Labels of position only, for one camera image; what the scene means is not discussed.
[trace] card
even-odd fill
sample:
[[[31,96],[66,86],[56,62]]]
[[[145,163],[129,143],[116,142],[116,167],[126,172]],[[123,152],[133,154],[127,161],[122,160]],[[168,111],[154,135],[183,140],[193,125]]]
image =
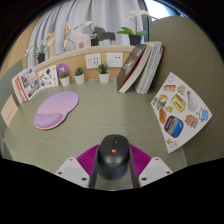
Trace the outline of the card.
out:
[[[212,113],[194,90],[172,72],[151,102],[168,153],[194,137]]]

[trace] window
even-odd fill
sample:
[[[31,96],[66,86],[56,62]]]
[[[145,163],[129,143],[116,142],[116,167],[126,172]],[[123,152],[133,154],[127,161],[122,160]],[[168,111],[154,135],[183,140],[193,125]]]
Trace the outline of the window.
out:
[[[168,16],[178,15],[174,9],[172,9],[166,5],[163,5],[159,2],[156,2],[153,0],[145,0],[145,3],[147,5],[148,12],[149,12],[150,16],[152,16],[156,19],[161,19],[161,18],[168,17]]]

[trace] poster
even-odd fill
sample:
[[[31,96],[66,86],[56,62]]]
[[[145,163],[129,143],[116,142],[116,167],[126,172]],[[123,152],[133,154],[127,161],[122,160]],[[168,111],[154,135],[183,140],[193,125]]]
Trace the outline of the poster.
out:
[[[202,99],[172,72],[151,102],[168,153],[194,137],[211,119]]]
[[[38,72],[41,89],[58,86],[56,65]]]
[[[23,93],[28,101],[30,101],[40,90],[40,84],[33,70],[33,67],[23,70],[18,74]]]

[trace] oval mouse pad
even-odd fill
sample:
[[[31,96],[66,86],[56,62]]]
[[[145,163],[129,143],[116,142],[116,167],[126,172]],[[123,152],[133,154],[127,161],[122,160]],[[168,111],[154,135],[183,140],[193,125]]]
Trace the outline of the oval mouse pad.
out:
[[[78,101],[78,95],[71,91],[57,93],[47,98],[34,116],[35,127],[44,130],[58,126],[67,114],[75,108]]]

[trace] potted plant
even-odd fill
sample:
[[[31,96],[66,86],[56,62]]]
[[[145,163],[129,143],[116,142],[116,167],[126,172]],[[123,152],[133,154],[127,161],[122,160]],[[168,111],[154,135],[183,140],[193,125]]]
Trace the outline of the potted plant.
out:
[[[78,23],[76,25],[76,27],[74,28],[74,30],[78,29],[79,27],[89,27],[90,29],[90,38],[91,38],[91,46],[98,46],[99,45],[99,37],[97,34],[94,34],[93,31],[94,31],[94,27],[91,26],[92,24],[92,21],[84,21],[82,23]]]
[[[64,71],[60,73],[60,80],[63,86],[68,86],[69,85],[69,74],[68,72]]]
[[[25,57],[27,58],[29,53],[32,52],[36,48],[36,50],[38,52],[38,53],[36,53],[38,63],[41,63],[41,62],[45,61],[45,51],[46,51],[45,47],[46,47],[46,45],[43,45],[43,47],[39,51],[37,45],[40,45],[40,44],[44,44],[44,40],[41,40],[41,42],[39,44],[32,43],[31,47],[26,50]]]
[[[40,51],[38,51],[38,53],[36,53],[36,56],[37,56],[37,61],[38,63],[40,64],[41,62],[45,61],[45,51],[44,50],[46,47],[46,45],[44,45]]]
[[[81,67],[75,70],[75,81],[79,85],[84,83],[84,71]]]
[[[132,20],[135,23],[135,32],[127,27],[121,27],[122,31],[117,32],[117,34],[127,34],[130,39],[130,44],[135,46],[136,44],[141,44],[142,42],[142,37],[146,35],[146,31],[138,31],[137,32],[137,17],[141,16],[149,16],[149,13],[145,10],[132,10],[130,11],[130,16],[125,16],[125,19]]]
[[[109,82],[110,72],[108,72],[109,65],[107,63],[101,63],[97,66],[99,72],[100,83],[105,84]]]

